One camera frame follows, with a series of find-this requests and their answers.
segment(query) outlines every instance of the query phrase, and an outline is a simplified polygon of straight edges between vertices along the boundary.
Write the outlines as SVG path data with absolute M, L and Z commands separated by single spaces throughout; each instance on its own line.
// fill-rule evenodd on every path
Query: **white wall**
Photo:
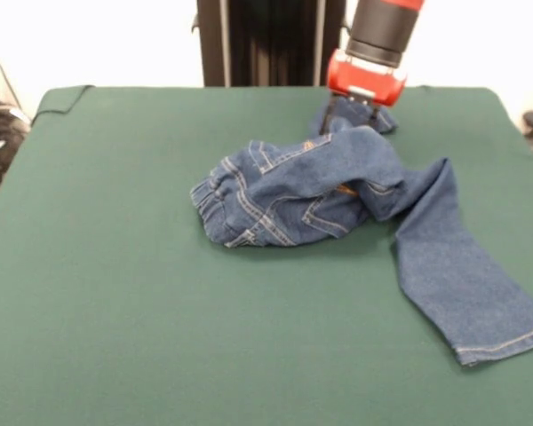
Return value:
M 203 86 L 195 0 L 130 5 L 0 0 L 0 61 L 28 114 L 51 87 Z
M 402 66 L 409 85 L 491 88 L 522 127 L 533 108 L 533 0 L 426 0 Z
M 0 60 L 29 114 L 56 86 L 203 85 L 195 0 L 60 3 L 0 1 Z M 409 83 L 488 86 L 521 123 L 533 108 L 533 0 L 505 3 L 427 0 L 403 61 Z

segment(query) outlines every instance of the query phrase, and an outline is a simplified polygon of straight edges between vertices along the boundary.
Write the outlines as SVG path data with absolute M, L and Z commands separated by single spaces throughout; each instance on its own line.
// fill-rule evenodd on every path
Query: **black metal frame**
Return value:
M 262 28 L 257 28 L 258 20 L 251 19 L 253 1 L 262 2 L 261 6 L 267 9 L 269 20 L 262 21 Z M 318 2 L 295 0 L 294 5 L 299 8 L 297 18 L 291 25 L 276 26 L 273 22 L 280 22 L 280 16 L 290 3 L 289 0 L 228 1 L 231 85 L 313 85 Z M 204 84 L 225 86 L 220 0 L 198 0 L 197 10 Z M 339 46 L 345 13 L 346 0 L 326 0 L 320 85 L 326 82 L 330 56 Z M 281 40 L 288 40 L 289 44 L 281 45 Z M 259 64 L 258 55 L 263 57 Z M 265 55 L 268 56 L 268 72 L 263 68 L 258 79 L 257 70 L 265 66 Z

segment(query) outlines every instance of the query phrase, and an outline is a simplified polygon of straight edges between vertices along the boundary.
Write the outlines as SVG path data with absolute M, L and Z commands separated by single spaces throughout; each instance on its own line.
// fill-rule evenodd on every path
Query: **jeans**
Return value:
M 368 114 L 341 99 L 329 134 L 293 146 L 253 140 L 225 157 L 191 193 L 208 237 L 229 248 L 291 247 L 403 213 L 399 284 L 457 360 L 471 366 L 532 349 L 533 300 L 463 227 L 449 159 L 405 169 L 392 145 L 363 125 Z M 385 110 L 373 127 L 392 131 L 396 122 Z

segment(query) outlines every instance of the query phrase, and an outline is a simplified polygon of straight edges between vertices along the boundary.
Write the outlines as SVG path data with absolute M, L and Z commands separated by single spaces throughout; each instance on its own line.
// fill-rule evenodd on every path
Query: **back pocket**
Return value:
M 314 199 L 302 221 L 335 238 L 341 238 L 369 217 L 359 195 L 345 185 Z
M 260 172 L 264 175 L 291 158 L 324 146 L 330 143 L 330 141 L 331 134 L 309 139 L 301 144 L 280 147 L 267 144 L 260 140 L 252 140 L 249 144 L 249 153 L 259 167 Z

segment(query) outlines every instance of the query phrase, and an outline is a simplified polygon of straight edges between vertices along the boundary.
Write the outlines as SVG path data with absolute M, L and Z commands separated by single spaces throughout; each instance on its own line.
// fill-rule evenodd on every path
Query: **green cloth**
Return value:
M 208 241 L 189 190 L 322 89 L 46 95 L 0 192 L 0 426 L 533 425 L 533 351 L 462 368 L 397 286 L 394 223 Z M 533 154 L 486 90 L 407 89 L 390 137 L 447 155 L 465 225 L 533 296 Z

